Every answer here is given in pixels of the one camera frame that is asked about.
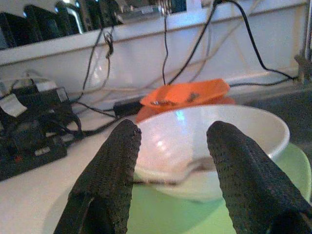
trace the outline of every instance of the white shelf edge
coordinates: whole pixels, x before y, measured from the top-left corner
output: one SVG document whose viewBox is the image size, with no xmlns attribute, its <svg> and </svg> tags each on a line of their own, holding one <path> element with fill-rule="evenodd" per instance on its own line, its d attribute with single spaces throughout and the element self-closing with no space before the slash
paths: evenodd
<svg viewBox="0 0 312 234">
<path fill-rule="evenodd" d="M 253 2 L 254 1 L 251 0 L 243 0 L 240 1 L 240 4 L 247 11 Z M 263 0 L 254 10 L 254 13 L 297 6 L 304 4 L 305 2 L 305 0 Z M 204 8 L 168 16 L 168 30 L 178 30 L 185 27 L 204 24 L 207 20 L 208 11 L 208 8 Z M 240 12 L 236 8 L 233 8 L 230 3 L 227 3 L 218 6 L 213 17 L 213 22 L 228 20 L 238 16 L 240 16 Z M 118 42 L 161 33 L 163 30 L 163 18 L 158 18 L 129 25 L 117 26 L 113 31 L 113 38 L 115 42 Z M 84 34 L 72 35 L 3 50 L 0 51 L 0 66 L 88 48 L 94 45 L 98 34 L 99 30 L 95 30 Z M 104 43 L 105 41 L 102 38 L 99 44 Z"/>
</svg>

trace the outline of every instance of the power adapter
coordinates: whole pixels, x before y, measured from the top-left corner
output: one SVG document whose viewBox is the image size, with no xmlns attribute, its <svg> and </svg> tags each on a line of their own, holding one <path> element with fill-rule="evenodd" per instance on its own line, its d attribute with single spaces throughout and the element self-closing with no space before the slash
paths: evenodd
<svg viewBox="0 0 312 234">
<path fill-rule="evenodd" d="M 115 115 L 117 117 L 122 117 L 122 116 L 130 116 L 130 115 L 137 114 L 143 106 L 140 103 L 140 100 L 143 97 L 144 96 L 140 96 L 140 97 L 135 97 L 135 98 L 115 102 L 114 107 L 113 107 Z"/>
</svg>

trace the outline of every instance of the textured grip surface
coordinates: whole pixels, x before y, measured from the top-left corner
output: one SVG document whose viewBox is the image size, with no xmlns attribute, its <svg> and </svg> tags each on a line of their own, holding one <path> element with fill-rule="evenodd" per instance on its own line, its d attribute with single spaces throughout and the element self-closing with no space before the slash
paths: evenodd
<svg viewBox="0 0 312 234">
<path fill-rule="evenodd" d="M 141 131 L 130 120 L 121 122 L 82 172 L 70 192 L 104 201 L 115 234 L 127 232 L 133 174 Z"/>
<path fill-rule="evenodd" d="M 207 143 L 236 233 L 265 234 L 287 213 L 311 218 L 310 205 L 287 175 L 235 126 L 215 122 Z"/>
</svg>

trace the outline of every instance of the black device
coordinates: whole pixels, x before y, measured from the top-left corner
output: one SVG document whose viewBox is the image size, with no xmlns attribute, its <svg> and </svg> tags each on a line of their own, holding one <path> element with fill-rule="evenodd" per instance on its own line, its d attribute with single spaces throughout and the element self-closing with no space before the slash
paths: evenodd
<svg viewBox="0 0 312 234">
<path fill-rule="evenodd" d="M 37 41 L 26 18 L 6 12 L 0 13 L 0 34 L 2 35 L 0 49 L 27 45 Z"/>
<path fill-rule="evenodd" d="M 69 35 L 83 33 L 82 16 L 78 7 L 70 3 L 58 1 L 55 4 L 55 10 L 57 11 L 60 22 L 64 25 Z"/>
<path fill-rule="evenodd" d="M 84 31 L 89 32 L 94 30 L 87 0 L 77 0 L 76 6 L 79 8 Z"/>
<path fill-rule="evenodd" d="M 57 14 L 34 5 L 24 7 L 26 18 L 39 41 L 69 35 Z"/>
<path fill-rule="evenodd" d="M 116 17 L 119 12 L 119 5 L 115 0 L 98 0 L 104 27 L 111 27 L 120 24 Z"/>
<path fill-rule="evenodd" d="M 38 92 L 32 85 L 12 90 L 10 98 L 27 110 L 12 116 L 0 100 L 0 181 L 65 157 L 60 127 L 74 119 L 64 88 Z"/>
</svg>

